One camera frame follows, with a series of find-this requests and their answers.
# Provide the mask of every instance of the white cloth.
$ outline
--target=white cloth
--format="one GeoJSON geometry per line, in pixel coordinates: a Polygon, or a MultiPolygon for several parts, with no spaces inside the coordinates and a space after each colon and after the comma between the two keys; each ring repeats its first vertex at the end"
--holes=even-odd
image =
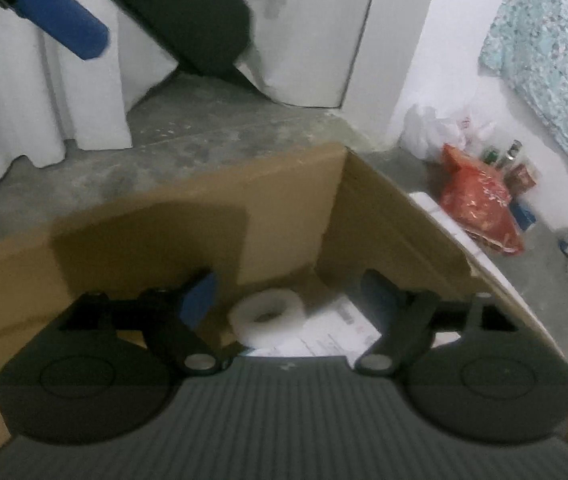
{"type": "Polygon", "coordinates": [[[369,1],[246,0],[251,46],[238,69],[276,101],[339,107],[369,1]]]}
{"type": "Polygon", "coordinates": [[[129,148],[126,110],[177,66],[111,0],[78,1],[110,29],[99,59],[80,60],[0,7],[0,178],[21,155],[38,168],[60,162],[64,139],[129,148]]]}

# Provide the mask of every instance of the orange plastic package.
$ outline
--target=orange plastic package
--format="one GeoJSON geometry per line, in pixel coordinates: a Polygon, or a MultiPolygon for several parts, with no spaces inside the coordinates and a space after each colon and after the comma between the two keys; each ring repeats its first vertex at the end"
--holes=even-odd
{"type": "Polygon", "coordinates": [[[502,174],[449,144],[444,145],[443,164],[452,177],[440,199],[442,209],[471,238],[504,254],[521,253],[524,244],[502,174]]]}

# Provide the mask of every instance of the roll of tape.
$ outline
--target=roll of tape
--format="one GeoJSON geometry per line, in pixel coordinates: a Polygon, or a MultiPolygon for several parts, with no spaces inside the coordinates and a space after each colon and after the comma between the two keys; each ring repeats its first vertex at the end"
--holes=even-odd
{"type": "Polygon", "coordinates": [[[241,300],[228,321],[244,346],[273,348],[301,331],[306,321],[304,302],[287,288],[271,288],[241,300]]]}

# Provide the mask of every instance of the cardboard box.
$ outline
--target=cardboard box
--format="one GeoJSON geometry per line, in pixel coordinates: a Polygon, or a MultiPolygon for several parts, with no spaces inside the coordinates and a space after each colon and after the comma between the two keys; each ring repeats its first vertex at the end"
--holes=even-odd
{"type": "MultiPolygon", "coordinates": [[[[0,367],[86,291],[134,297],[179,285],[204,266],[221,286],[199,333],[228,352],[225,313],[244,295],[293,285],[312,302],[346,290],[370,267],[447,300],[493,292],[548,338],[394,184],[343,146],[326,144],[161,187],[1,242],[0,367]]],[[[0,415],[0,445],[7,439],[0,415]]]]}

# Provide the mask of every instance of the concrete floor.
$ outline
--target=concrete floor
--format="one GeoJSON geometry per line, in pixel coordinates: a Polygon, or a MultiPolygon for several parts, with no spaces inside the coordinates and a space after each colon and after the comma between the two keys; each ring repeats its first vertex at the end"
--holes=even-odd
{"type": "MultiPolygon", "coordinates": [[[[16,160],[0,182],[0,239],[198,171],[294,146],[338,140],[360,153],[370,151],[365,139],[326,110],[275,104],[239,78],[223,81],[179,73],[152,91],[128,119],[134,145],[129,150],[84,152],[68,142],[61,164],[38,170],[25,157],[16,160]]],[[[367,157],[405,189],[425,186],[414,162],[403,162],[397,153],[367,157]]],[[[563,257],[549,236],[544,241],[548,250],[527,252],[515,266],[494,261],[568,358],[568,279],[563,257]],[[558,279],[548,275],[544,261],[550,256],[559,258],[554,270],[558,279]],[[520,284],[522,275],[526,280],[520,284]],[[549,292],[553,283],[562,288],[561,294],[549,292]]]]}

